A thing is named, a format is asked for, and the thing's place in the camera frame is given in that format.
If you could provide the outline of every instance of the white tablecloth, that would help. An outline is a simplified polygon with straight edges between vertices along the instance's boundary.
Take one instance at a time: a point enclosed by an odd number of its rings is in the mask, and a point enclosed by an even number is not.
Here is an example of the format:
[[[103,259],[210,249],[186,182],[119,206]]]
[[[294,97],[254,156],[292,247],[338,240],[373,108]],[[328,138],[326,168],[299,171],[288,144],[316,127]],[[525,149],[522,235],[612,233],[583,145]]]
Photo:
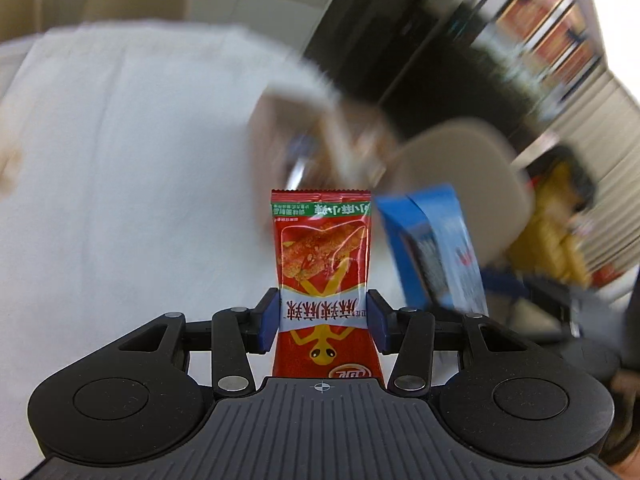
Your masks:
[[[11,79],[0,135],[19,138],[24,166],[0,202],[4,480],[42,458],[26,407],[47,376],[164,312],[210,319],[276,284],[271,238],[254,223],[246,124],[267,85],[331,94],[285,47],[196,25],[52,31],[0,48],[0,95]],[[370,286],[401,306],[374,235]],[[260,382],[271,358],[250,360]],[[207,354],[190,374],[210,384]]]

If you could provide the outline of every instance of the yellow cartoon figure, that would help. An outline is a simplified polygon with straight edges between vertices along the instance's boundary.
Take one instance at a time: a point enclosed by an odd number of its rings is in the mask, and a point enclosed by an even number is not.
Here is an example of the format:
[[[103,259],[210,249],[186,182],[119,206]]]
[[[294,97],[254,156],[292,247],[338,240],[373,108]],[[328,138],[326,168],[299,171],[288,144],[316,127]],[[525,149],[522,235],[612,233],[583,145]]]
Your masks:
[[[351,332],[353,332],[353,326],[350,326],[337,334],[331,330],[329,325],[317,325],[314,327],[311,334],[300,339],[300,336],[295,330],[290,331],[293,341],[295,341],[298,346],[306,345],[312,341],[317,341],[311,349],[311,352],[309,352],[309,357],[311,357],[311,360],[319,366],[330,365],[335,359],[335,348],[330,345],[328,340],[335,339],[336,341],[342,341]]]

